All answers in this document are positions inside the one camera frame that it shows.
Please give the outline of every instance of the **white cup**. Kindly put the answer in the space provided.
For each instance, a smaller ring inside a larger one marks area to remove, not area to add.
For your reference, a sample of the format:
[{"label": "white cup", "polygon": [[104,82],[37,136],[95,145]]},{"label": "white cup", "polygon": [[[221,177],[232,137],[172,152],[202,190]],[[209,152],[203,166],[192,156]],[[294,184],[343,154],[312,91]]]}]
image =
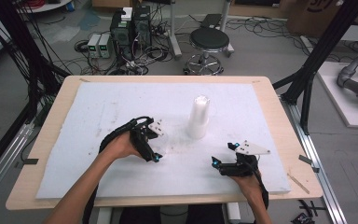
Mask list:
[{"label": "white cup", "polygon": [[193,139],[201,139],[206,134],[209,123],[209,103],[209,98],[204,95],[194,99],[187,122],[187,134]]}]

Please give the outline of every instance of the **black clamp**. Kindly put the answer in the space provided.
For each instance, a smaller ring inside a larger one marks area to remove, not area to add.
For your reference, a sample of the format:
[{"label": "black clamp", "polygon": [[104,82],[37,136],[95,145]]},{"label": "black clamp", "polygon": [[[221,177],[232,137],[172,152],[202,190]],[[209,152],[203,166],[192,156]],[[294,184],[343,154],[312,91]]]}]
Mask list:
[{"label": "black clamp", "polygon": [[[240,144],[227,144],[228,148],[236,151],[235,149],[240,146]],[[243,155],[239,152],[235,153],[237,156],[237,161],[235,163],[222,163],[215,157],[212,157],[212,167],[217,169],[220,175],[227,176],[250,176],[255,175],[260,184],[262,191],[262,197],[266,209],[269,207],[269,192],[266,190],[266,187],[263,184],[260,174],[258,171],[258,160],[255,155]]]}]

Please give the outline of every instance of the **white paper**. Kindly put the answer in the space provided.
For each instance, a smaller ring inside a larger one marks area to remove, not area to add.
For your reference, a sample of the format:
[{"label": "white paper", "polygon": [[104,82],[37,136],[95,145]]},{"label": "white paper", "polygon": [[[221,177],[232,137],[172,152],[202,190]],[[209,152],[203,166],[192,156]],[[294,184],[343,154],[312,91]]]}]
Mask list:
[{"label": "white paper", "polygon": [[[186,122],[199,95],[211,100],[209,127],[202,139],[193,140]],[[234,181],[212,167],[211,157],[235,162],[227,143],[244,139],[271,151],[259,160],[267,190],[290,191],[252,85],[90,82],[79,87],[36,198],[61,198],[97,156],[103,138],[141,116],[163,120],[168,135],[164,157],[158,163],[134,156],[115,161],[100,182],[98,197],[239,192]]]}]

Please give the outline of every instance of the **computer tower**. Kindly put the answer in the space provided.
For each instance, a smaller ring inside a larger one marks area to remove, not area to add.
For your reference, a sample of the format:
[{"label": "computer tower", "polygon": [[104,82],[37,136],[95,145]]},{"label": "computer tower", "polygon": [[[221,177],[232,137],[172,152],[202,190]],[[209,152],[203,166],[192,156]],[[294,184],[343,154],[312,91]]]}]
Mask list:
[{"label": "computer tower", "polygon": [[150,6],[136,7],[134,9],[133,21],[138,39],[138,49],[145,49],[151,46]]},{"label": "computer tower", "polygon": [[118,57],[121,55],[128,61],[133,60],[133,53],[135,46],[133,41],[135,38],[135,32],[133,28],[133,21],[123,21],[121,19],[122,10],[117,10],[112,18],[110,25],[110,33],[113,39],[113,46]]}]

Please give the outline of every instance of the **small white device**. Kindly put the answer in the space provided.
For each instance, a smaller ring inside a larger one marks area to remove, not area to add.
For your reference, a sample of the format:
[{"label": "small white device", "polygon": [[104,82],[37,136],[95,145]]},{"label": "small white device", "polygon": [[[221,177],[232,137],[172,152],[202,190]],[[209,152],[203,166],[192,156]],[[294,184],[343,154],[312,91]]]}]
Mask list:
[{"label": "small white device", "polygon": [[121,15],[122,21],[131,21],[132,19],[132,7],[123,7],[124,15]]},{"label": "small white device", "polygon": [[112,36],[110,34],[101,35],[100,42],[98,44],[102,58],[110,58],[113,51]]},{"label": "small white device", "polygon": [[101,35],[92,35],[91,39],[87,46],[89,47],[89,56],[91,58],[101,57],[100,49],[98,48],[98,43],[100,42]]}]

